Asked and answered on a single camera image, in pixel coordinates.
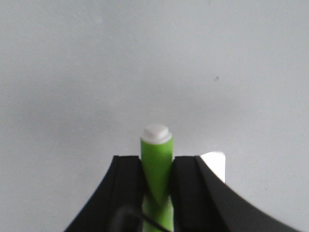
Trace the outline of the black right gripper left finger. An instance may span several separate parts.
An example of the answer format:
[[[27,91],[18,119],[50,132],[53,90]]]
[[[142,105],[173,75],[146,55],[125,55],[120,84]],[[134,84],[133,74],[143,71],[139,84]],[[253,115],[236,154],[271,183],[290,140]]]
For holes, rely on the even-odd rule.
[[[107,173],[66,232],[111,232],[118,224],[122,232],[141,232],[142,223],[134,216],[116,217],[129,206],[142,209],[146,182],[138,156],[114,156]]]

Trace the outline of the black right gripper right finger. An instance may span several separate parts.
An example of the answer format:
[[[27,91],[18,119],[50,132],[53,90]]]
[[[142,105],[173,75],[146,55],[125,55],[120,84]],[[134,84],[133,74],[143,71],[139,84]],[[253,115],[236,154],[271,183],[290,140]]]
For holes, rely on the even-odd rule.
[[[294,232],[222,182],[199,156],[174,159],[170,178],[176,232]]]

